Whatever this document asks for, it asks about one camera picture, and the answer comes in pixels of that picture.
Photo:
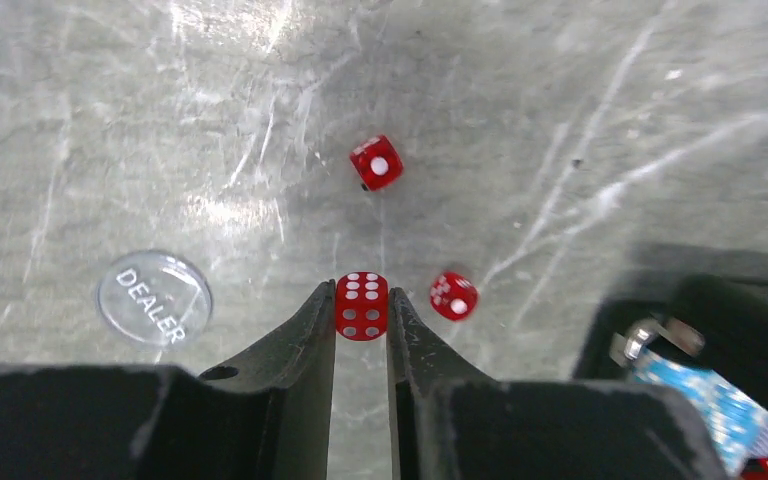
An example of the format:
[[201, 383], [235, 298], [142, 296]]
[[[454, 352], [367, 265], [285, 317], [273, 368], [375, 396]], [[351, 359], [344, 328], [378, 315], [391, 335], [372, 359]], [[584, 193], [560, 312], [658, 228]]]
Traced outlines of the red die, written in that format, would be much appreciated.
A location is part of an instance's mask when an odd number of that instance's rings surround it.
[[389, 310], [387, 280], [374, 272], [351, 272], [336, 284], [336, 331], [344, 338], [366, 342], [387, 332]]
[[349, 160], [367, 191], [378, 191], [398, 180], [404, 165], [394, 145], [385, 135], [376, 135], [357, 146]]
[[480, 294], [466, 277], [454, 271], [443, 271], [429, 289], [429, 303], [442, 317], [459, 322], [469, 317], [478, 305]]

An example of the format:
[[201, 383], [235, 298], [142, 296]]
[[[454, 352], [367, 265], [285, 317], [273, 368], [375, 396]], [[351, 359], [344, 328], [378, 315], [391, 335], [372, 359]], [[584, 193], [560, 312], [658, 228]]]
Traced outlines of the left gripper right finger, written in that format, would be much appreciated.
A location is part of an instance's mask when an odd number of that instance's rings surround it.
[[622, 381], [499, 381], [389, 293], [386, 335], [397, 479], [724, 479], [697, 409]]

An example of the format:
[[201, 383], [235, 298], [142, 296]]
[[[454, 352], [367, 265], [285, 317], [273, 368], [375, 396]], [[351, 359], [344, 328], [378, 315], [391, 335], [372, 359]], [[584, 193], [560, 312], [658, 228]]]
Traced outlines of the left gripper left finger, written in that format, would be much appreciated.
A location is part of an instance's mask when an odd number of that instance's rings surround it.
[[335, 294], [199, 375], [0, 365], [0, 479], [323, 479]]

